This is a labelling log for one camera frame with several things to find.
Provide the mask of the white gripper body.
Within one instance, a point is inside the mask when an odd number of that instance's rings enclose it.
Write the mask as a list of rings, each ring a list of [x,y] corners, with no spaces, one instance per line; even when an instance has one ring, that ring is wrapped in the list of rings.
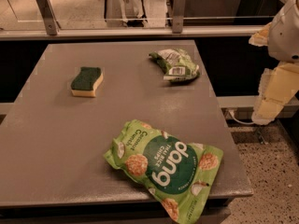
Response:
[[[298,3],[299,0],[288,0],[269,28],[268,53],[279,61],[299,62]]]

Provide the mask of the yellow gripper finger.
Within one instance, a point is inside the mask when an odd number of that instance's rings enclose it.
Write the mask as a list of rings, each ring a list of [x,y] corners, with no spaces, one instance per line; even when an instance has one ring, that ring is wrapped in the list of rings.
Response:
[[[261,30],[252,35],[249,39],[249,43],[256,47],[267,47],[270,26],[271,23],[267,23]]]
[[[299,91],[299,63],[280,62],[275,69],[262,73],[252,121],[267,125]]]

